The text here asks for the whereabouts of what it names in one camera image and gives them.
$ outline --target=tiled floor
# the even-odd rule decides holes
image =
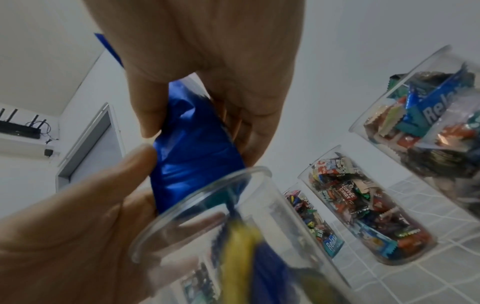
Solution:
[[[340,223],[345,245],[334,264],[365,303],[480,303],[480,222],[412,176],[388,189],[412,217],[437,236],[418,260],[387,266]]]

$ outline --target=ceiling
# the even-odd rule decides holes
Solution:
[[[0,103],[59,116],[101,54],[80,0],[0,2]]]

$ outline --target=clear plastic cup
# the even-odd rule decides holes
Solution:
[[[467,72],[474,77],[471,85],[465,86],[461,84],[461,86],[454,86],[453,90],[449,90],[445,82],[432,83],[432,79],[419,81],[418,75],[421,73],[428,78],[428,72],[455,74],[461,71],[462,67],[466,67]],[[409,111],[418,109],[417,114],[414,115],[418,115],[421,118],[420,121],[424,123],[424,126],[421,132],[412,135],[412,133],[409,133],[412,130],[398,127],[395,121],[398,117],[390,121],[390,123],[386,123],[380,116],[381,113],[387,112],[386,109],[389,106],[398,105],[400,95],[397,93],[400,90],[403,90],[403,93],[407,93],[407,97],[409,97],[411,95],[409,86],[415,87],[417,85],[420,85],[420,87],[430,85],[434,91],[448,94],[439,96],[429,96],[431,93],[426,93],[422,96],[421,92],[417,94],[420,97],[419,104],[421,106],[412,107],[412,110]],[[458,133],[458,136],[450,134],[450,138],[446,140],[447,142],[449,141],[448,144],[442,143],[445,138],[439,138],[439,133],[445,127],[450,128],[450,130],[455,127],[457,131],[465,131],[467,127],[464,128],[463,124],[480,108],[475,105],[472,106],[472,103],[470,103],[472,107],[469,109],[462,106],[452,110],[452,105],[457,103],[460,96],[467,95],[467,97],[473,100],[473,103],[477,103],[477,101],[480,103],[479,92],[475,89],[467,89],[467,87],[480,88],[480,67],[455,54],[452,51],[452,47],[446,46],[421,62],[413,70],[401,77],[401,79],[398,79],[396,85],[392,86],[388,92],[376,100],[355,121],[350,127],[350,132],[360,135],[397,163],[424,180],[432,188],[443,193],[452,202],[480,218],[480,191],[478,190],[480,189],[480,175],[478,174],[480,162],[477,159],[472,161],[470,156],[467,155],[469,148],[465,148],[462,143],[465,134]],[[451,115],[449,113],[451,111],[460,111],[460,114],[454,113],[454,115]],[[408,123],[408,119],[404,116],[399,122]],[[382,126],[385,127],[382,134],[380,134],[381,127],[376,125],[376,121],[379,122],[381,120],[383,120]],[[386,134],[389,127],[393,127],[393,129]],[[469,146],[475,146],[475,149],[480,144],[478,134],[474,140],[468,140],[470,141]],[[463,150],[458,152],[460,146],[463,146]]]
[[[322,155],[298,178],[381,263],[405,264],[436,244],[436,238],[369,178],[341,146]]]
[[[240,187],[244,190],[238,197]],[[309,296],[318,290],[322,303],[360,302],[264,167],[235,172],[193,193],[138,235],[129,253],[144,272],[153,302],[222,302],[223,265],[215,260],[214,245],[229,215],[222,200],[238,201],[243,222],[260,230],[290,270],[308,269],[321,278],[321,284],[307,289],[294,282],[294,302],[310,303]]]

